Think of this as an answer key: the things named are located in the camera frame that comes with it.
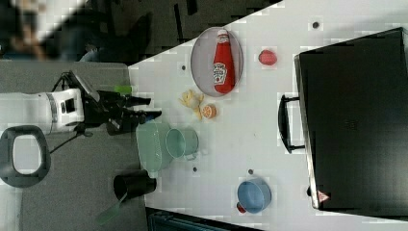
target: sticker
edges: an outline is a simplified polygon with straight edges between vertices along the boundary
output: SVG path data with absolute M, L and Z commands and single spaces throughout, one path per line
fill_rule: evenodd
M 330 199 L 330 197 L 326 194 L 324 194 L 323 192 L 318 191 L 318 197 L 319 197 L 319 202 L 324 202 L 328 199 Z
M 214 64 L 214 84 L 223 85 L 225 83 L 225 78 L 227 77 L 227 68 L 225 64 L 215 63 Z

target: black mug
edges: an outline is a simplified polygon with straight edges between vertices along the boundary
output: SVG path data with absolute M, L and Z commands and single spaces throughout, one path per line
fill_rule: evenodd
M 151 179 L 146 170 L 134 170 L 125 175 L 118 175 L 114 180 L 116 198 L 121 199 L 127 193 L 123 201 L 152 193 L 156 186 L 156 179 Z

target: dark floor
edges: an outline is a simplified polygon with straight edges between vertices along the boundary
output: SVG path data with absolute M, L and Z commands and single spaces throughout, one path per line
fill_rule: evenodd
M 129 85 L 129 71 L 124 64 L 19 61 L 0 62 L 0 69 L 1 92 L 47 92 L 68 70 L 88 79 L 96 89 Z M 140 160 L 131 134 L 108 136 L 105 125 L 90 131 L 91 138 L 80 137 L 52 153 L 46 177 L 23 190 L 19 230 L 147 230 L 143 197 L 120 206 L 120 215 L 107 224 L 100 226 L 96 222 L 101 212 L 117 202 L 114 178 L 123 170 L 140 169 Z M 72 136 L 48 135 L 48 148 L 54 149 Z M 6 231 L 2 227 L 0 221 L 0 230 Z
M 280 1 L 117 0 L 118 4 L 112 3 L 112 14 L 116 34 L 126 35 L 142 15 L 153 13 L 151 40 L 145 54 L 141 56 L 142 59 L 145 59 L 194 39 L 210 27 L 224 26 Z M 177 26 L 177 9 L 179 27 Z

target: ketchup label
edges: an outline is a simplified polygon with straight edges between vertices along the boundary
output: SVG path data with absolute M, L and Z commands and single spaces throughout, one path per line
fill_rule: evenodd
M 223 85 L 225 83 L 225 77 L 227 76 L 227 68 L 225 64 L 215 63 L 214 64 L 214 84 Z
M 224 43 L 229 41 L 228 35 L 220 35 L 217 38 L 217 43 Z

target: blue cup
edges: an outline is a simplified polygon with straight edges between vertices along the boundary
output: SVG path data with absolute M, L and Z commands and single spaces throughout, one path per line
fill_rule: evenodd
M 240 201 L 238 205 L 240 212 L 247 211 L 250 214 L 257 214 L 270 204 L 270 188 L 261 178 L 244 181 L 238 187 L 238 200 Z

